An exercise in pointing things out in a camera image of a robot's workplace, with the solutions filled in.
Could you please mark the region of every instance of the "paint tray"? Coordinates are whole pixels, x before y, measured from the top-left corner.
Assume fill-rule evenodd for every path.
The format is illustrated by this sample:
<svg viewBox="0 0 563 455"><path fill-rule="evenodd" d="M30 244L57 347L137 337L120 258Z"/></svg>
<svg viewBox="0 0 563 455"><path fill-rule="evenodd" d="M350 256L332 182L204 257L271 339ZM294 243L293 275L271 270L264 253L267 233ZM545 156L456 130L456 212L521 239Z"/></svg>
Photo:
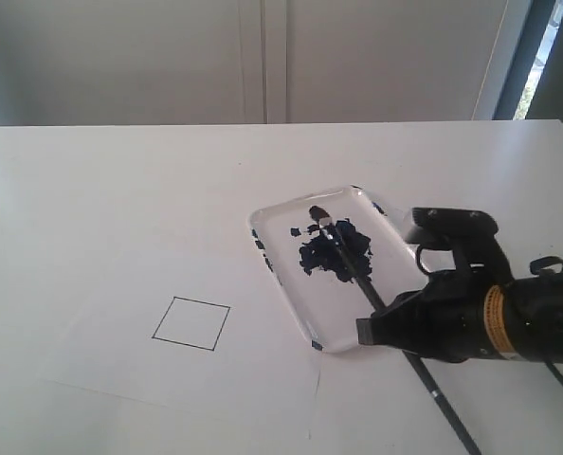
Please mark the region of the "paint tray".
<svg viewBox="0 0 563 455"><path fill-rule="evenodd" d="M335 258L330 258L332 263L317 266L318 261L327 259L318 257L320 250L313 244L319 236L309 216L314 205L328 211L337 228L338 223L347 232L355 228L355 244L361 250L366 246L358 260L363 270L368 266L372 269L372 284L387 305L402 292L422 288L427 278L415 265L414 247L404 243L396 227L401 215L394 212L391 216L390 208L380 200L371 200L358 187L309 194L252 213L249 224L256 245L280 284L302 334L316 349L338 353L358 345L355 320L368 317L374 310L342 270L339 277L333 269L324 269L330 266L338 270ZM306 261L301 253L306 254Z"/></svg>

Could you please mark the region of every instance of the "sheet of paper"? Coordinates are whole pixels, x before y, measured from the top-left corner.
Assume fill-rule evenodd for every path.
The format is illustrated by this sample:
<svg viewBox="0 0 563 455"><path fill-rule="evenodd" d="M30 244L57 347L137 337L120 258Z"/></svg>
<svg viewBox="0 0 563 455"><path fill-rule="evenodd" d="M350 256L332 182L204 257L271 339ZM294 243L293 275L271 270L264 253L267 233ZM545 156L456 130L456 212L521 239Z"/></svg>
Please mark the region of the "sheet of paper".
<svg viewBox="0 0 563 455"><path fill-rule="evenodd" d="M43 378L304 435L320 356L258 258L152 250L116 261Z"/></svg>

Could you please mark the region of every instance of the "paintbrush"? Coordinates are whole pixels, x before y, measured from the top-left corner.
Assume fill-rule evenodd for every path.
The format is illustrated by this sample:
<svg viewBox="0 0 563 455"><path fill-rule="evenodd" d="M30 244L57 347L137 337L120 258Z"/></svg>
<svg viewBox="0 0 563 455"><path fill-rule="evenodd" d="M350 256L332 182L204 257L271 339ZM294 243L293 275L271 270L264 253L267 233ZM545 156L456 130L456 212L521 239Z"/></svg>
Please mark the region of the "paintbrush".
<svg viewBox="0 0 563 455"><path fill-rule="evenodd" d="M374 286L372 286L372 283L359 273L357 267L355 266L354 255L348 248L340 232L338 232L338 229L336 229L335 222L330 214L321 207L313 206L309 209L309 215L311 216L311 219L318 224L319 231L323 234L323 236L328 239L332 245L334 245L340 259L344 263L345 267L347 267L347 270L349 270L349 273L351 273L352 277L355 279L357 285L360 287L372 307L377 311L384 311L385 303L376 292L376 289L374 289ZM406 356L406 359L412 369L414 369L420 377L421 381L427 388L427 391L433 397L433 400L444 415L445 419L452 426L452 429L454 429L454 432L463 443L467 452L471 455L481 455L475 441L473 441L473 438L471 438L471 435L467 431L467 428L464 426L458 414L454 411L447 398L445 398L445 395L440 390L440 387L435 382L433 376L431 376L427 366L423 363L423 359L416 354L406 351L404 351L404 355Z"/></svg>

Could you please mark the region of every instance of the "black square outline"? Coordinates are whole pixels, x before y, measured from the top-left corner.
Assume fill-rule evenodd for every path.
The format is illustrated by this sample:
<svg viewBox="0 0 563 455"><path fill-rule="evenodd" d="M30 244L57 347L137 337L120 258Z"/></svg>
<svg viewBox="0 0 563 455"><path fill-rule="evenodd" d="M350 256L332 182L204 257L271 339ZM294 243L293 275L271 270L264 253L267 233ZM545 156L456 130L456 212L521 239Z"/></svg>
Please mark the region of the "black square outline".
<svg viewBox="0 0 563 455"><path fill-rule="evenodd" d="M216 336L216 341L214 341L214 346L212 346L212 348L205 348L204 346L196 346L194 344L189 344L189 343L181 343L180 341L174 341L172 339L166 339L166 338L159 338L156 337L157 335L157 331L159 330L159 327L161 327L161 324L163 323L164 319L166 318L166 316L168 316L168 313L170 312L170 309L172 308L172 305L174 305L174 302L176 300L185 300L185 301L194 301L195 303L204 303L205 305L210 305L210 306L220 306L221 308L226 308L227 309L227 313L225 314L225 318L223 319L223 323L221 324L221 330L218 331L218 335ZM225 327L225 322L227 322L227 317L228 317L228 313L231 310L230 306L226 306L226 305L219 305L218 303L210 303L208 301L201 301L201 300L193 300L193 299L187 299L186 297L176 297L174 296L172 301L170 302L170 305L168 306L168 309L166 310L166 313L164 313L163 318L161 319L161 321L159 321L159 323L157 324L157 328L155 329L155 332L153 333L153 336L151 337L151 339L158 339L159 341L168 341L169 343L173 343L173 344L181 344L183 346L190 346L192 348L197 348L197 349L203 349L204 351L212 351L214 352L214 350L216 349L216 345L218 344L218 338L221 337L221 334L223 333L223 327Z"/></svg>

